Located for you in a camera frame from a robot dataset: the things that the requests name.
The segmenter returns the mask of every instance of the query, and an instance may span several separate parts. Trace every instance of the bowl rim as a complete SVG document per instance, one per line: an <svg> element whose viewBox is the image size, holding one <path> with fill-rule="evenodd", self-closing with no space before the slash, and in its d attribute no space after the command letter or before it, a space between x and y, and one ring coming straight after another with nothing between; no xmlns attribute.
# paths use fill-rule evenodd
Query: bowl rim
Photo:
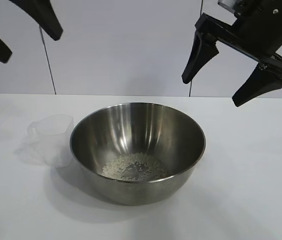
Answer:
<svg viewBox="0 0 282 240"><path fill-rule="evenodd" d="M168 176L168 177L164 177L164 178L160 178L160 179L156 179L156 180L150 180L150 181L128 181L128 180L119 180L119 179L114 179L114 178L110 178L110 177L106 177L106 176L103 176L93 170L91 170L90 168L86 167L83 163L81 163L81 161L75 156L74 154L74 151L73 151L73 147L72 147L72 138L73 138L73 135L74 135L74 132L75 130L78 128L78 126L84 122L87 118L89 118L90 116L94 115L95 113L98 113L100 111L103 111L105 109L109 109L109 108L113 108L113 107L117 107L117 106L123 106L123 105L130 105L130 104L150 104L150 105L156 105L156 106L161 106L161 107L165 107L165 108L169 108L169 109L172 109L172 110L175 110L175 111L178 111L180 114L190 118L195 124L196 126L199 128L200 132L202 133L203 135L203 148L202 148L202 152L201 154L198 156L198 158L190 165L188 166L187 168L183 169L182 171L174 174L174 175L171 175L171 176ZM116 181L116 182L120 182L120 183L126 183L126 184L149 184L149 183L158 183L158 182L162 182L162 181L165 181L167 179L172 179L176 176L179 176L181 174L183 174L184 172L187 172L188 170L190 170L191 168L193 168L197 163L198 161L202 158L204 152L205 152L205 149L206 149L206 137L205 137L205 134L204 134L204 131L203 129L201 128L201 126L193 119L191 118L190 116L188 116L186 113L178 110L178 109L175 109L173 107L170 107L170 106L166 106L166 105L162 105L162 104L158 104L158 103L153 103L153 102L139 102L139 101L136 101L136 102L125 102L125 103L118 103L118 104L114 104L114 105L110 105L110 106L106 106L106 107L103 107L103 108L100 108L92 113L90 113L89 115L87 115L86 117L84 117L81 121L79 121L79 123L74 127L72 133L71 133L71 137L70 137L70 149L71 149L71 153L73 155L73 157L75 158L75 160L79 163L79 165L84 168L85 170L88 170L89 172L101 177L101 178L104 178L104 179L107 179L107 180L111 180L111 181Z"/></svg>

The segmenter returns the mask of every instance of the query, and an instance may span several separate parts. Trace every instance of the metal bowl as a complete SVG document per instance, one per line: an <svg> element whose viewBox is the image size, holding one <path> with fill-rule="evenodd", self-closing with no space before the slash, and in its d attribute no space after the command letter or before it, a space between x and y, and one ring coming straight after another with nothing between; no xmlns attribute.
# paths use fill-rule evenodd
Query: metal bowl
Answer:
<svg viewBox="0 0 282 240"><path fill-rule="evenodd" d="M205 150L200 126L186 114L153 103L125 103L83 119L71 150L90 183L125 205L163 200L190 177Z"/></svg>

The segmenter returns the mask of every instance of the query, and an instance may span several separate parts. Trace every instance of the table surface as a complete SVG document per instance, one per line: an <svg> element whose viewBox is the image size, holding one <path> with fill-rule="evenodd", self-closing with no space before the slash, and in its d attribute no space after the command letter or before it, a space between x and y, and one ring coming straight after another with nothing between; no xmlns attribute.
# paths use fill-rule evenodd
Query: table surface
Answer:
<svg viewBox="0 0 282 240"><path fill-rule="evenodd" d="M20 157L27 126L54 114L75 124L99 108L152 102L203 128L207 148L171 198L120 206L94 192L76 162ZM282 240L282 99L0 94L0 240Z"/></svg>

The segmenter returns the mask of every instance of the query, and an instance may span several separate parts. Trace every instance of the measuring cup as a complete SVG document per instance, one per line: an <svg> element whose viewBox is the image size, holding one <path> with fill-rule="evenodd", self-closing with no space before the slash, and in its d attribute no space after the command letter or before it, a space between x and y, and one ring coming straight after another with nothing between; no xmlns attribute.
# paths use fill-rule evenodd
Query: measuring cup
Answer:
<svg viewBox="0 0 282 240"><path fill-rule="evenodd" d="M71 163L70 136L73 127L73 117L68 115L48 116L29 125L28 136L37 142L35 151L41 161L55 168Z"/></svg>

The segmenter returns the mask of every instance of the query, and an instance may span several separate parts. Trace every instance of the uncooked rice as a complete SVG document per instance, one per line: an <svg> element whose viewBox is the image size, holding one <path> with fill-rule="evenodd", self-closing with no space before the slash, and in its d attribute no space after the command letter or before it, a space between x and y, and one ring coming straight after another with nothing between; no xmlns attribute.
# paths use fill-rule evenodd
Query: uncooked rice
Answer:
<svg viewBox="0 0 282 240"><path fill-rule="evenodd" d="M140 182L166 178L170 174L161 161L143 153L135 153L109 161L103 167L101 175L116 180Z"/></svg>

